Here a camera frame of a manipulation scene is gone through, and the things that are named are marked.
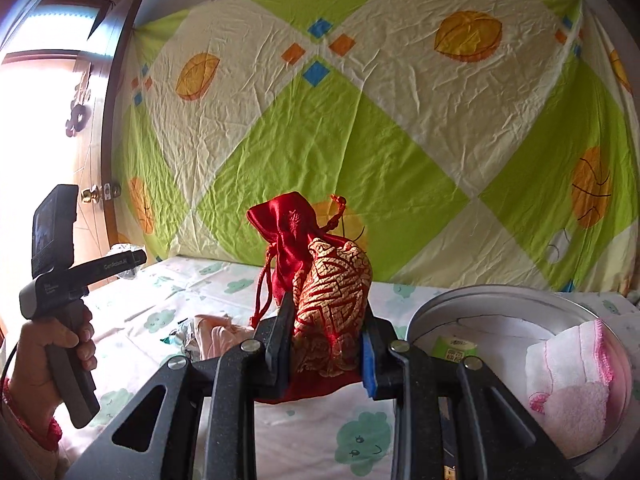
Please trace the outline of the person's left hand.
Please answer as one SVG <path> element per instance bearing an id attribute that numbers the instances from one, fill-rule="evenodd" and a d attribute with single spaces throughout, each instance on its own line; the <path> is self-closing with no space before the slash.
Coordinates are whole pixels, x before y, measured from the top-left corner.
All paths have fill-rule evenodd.
<path id="1" fill-rule="evenodd" d="M 26 323 L 17 343 L 15 365 L 9 380 L 9 393 L 14 412 L 39 437 L 49 432 L 55 410 L 62 403 L 54 383 L 46 348 L 49 346 L 72 349 L 84 370 L 96 368 L 96 345 L 92 340 L 94 329 L 92 314 L 80 301 L 82 323 L 73 332 L 56 318 L 40 318 Z"/>

